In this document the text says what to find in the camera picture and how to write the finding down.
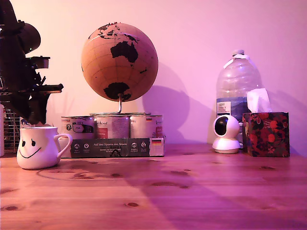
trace large water jug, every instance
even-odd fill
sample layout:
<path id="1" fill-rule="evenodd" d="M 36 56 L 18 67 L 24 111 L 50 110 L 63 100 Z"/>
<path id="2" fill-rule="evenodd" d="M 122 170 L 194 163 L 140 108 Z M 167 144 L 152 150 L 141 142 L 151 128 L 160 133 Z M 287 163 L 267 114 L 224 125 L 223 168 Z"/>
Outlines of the large water jug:
<path id="1" fill-rule="evenodd" d="M 250 110 L 247 105 L 247 92 L 262 88 L 261 77 L 255 64 L 244 50 L 235 50 L 232 58 L 224 65 L 216 84 L 216 115 L 234 116 L 240 124 L 237 136 L 242 144 L 242 114 Z"/>

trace white mug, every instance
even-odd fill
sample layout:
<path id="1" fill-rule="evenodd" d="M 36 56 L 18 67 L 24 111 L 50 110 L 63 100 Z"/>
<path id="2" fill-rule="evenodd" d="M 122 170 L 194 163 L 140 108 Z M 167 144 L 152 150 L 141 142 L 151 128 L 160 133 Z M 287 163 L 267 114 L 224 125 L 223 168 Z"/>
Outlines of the white mug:
<path id="1" fill-rule="evenodd" d="M 60 137 L 68 137 L 69 139 L 62 151 L 60 151 L 58 140 Z M 61 160 L 61 155 L 70 147 L 71 143 L 71 135 L 58 134 L 57 127 L 21 128 L 17 163 L 23 169 L 52 167 Z"/>

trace mug handle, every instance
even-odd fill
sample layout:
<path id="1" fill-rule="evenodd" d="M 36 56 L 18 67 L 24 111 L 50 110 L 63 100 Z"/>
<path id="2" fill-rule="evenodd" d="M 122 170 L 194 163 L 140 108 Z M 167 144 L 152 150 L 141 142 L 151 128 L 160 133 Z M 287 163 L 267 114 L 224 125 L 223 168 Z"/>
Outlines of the mug handle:
<path id="1" fill-rule="evenodd" d="M 57 158 L 61 157 L 63 155 L 63 153 L 71 146 L 72 144 L 72 136 L 70 134 L 67 134 L 67 133 L 63 133 L 63 134 L 58 134 L 58 135 L 55 135 L 54 136 L 54 141 L 57 141 L 59 142 L 59 138 L 60 137 L 68 137 L 68 144 L 62 149 L 62 151 L 60 151 L 58 153 L 58 156 Z"/>

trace floral tissue box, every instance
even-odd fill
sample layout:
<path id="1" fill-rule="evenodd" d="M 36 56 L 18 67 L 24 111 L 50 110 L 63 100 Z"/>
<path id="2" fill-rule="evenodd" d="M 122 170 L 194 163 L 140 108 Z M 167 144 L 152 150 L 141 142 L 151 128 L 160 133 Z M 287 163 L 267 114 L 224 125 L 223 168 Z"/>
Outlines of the floral tissue box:
<path id="1" fill-rule="evenodd" d="M 244 113 L 243 149 L 253 157 L 289 157 L 288 113 Z"/>

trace camera base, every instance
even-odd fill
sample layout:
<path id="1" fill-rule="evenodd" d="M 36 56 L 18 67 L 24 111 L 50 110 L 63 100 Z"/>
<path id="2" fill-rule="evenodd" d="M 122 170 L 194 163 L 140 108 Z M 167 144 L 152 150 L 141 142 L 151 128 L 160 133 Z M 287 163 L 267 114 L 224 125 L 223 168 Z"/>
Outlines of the camera base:
<path id="1" fill-rule="evenodd" d="M 219 153 L 237 153 L 240 143 L 235 138 L 217 138 L 213 142 L 212 148 Z"/>

